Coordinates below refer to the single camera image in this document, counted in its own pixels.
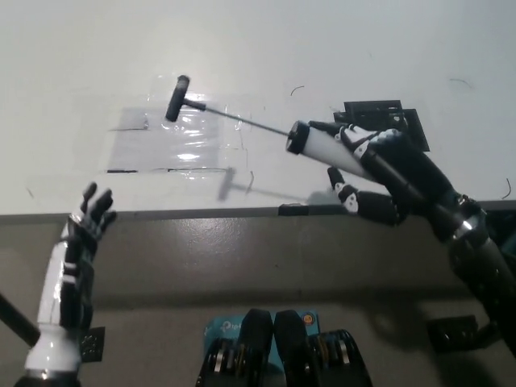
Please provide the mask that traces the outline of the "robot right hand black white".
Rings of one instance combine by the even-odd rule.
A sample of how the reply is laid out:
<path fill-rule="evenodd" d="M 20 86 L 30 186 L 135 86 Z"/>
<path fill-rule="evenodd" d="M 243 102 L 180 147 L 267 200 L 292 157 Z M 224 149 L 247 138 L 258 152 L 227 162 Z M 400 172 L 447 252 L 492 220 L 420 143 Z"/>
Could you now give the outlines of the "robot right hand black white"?
<path fill-rule="evenodd" d="M 368 131 L 351 123 L 310 122 L 333 135 L 359 161 L 387 194 L 358 189 L 335 167 L 327 172 L 332 189 L 349 214 L 373 222 L 398 225 L 407 216 L 425 218 L 438 241 L 466 240 L 480 247 L 489 239 L 485 212 L 458 193 L 431 159 L 403 132 L 391 128 Z"/>

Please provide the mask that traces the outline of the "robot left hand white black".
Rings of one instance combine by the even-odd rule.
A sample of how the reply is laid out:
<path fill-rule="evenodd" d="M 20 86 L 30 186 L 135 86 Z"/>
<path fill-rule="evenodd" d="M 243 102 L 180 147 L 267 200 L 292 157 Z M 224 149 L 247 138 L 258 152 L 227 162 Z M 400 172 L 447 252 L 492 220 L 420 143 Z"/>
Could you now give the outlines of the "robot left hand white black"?
<path fill-rule="evenodd" d="M 65 330 L 87 331 L 94 308 L 94 259 L 108 227 L 116 220 L 110 189 L 97 195 L 88 184 L 68 215 L 50 255 L 40 298 L 37 323 Z"/>

